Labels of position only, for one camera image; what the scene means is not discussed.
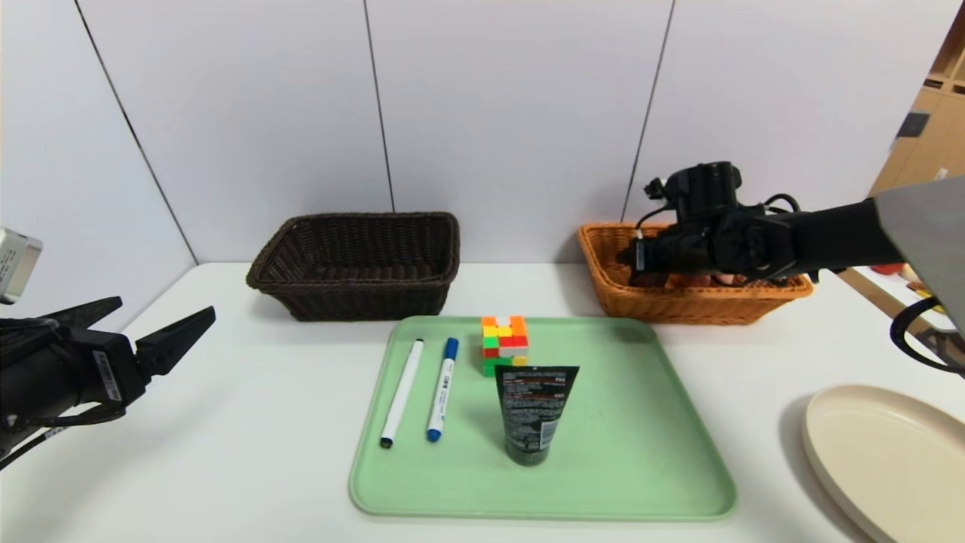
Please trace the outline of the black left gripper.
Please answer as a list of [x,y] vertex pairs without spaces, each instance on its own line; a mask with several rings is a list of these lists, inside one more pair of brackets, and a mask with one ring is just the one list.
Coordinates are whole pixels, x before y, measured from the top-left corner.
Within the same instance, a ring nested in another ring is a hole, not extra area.
[[123,306],[98,299],[30,319],[2,319],[2,417],[54,419],[82,404],[128,405],[165,376],[215,323],[213,306],[135,341],[92,330]]

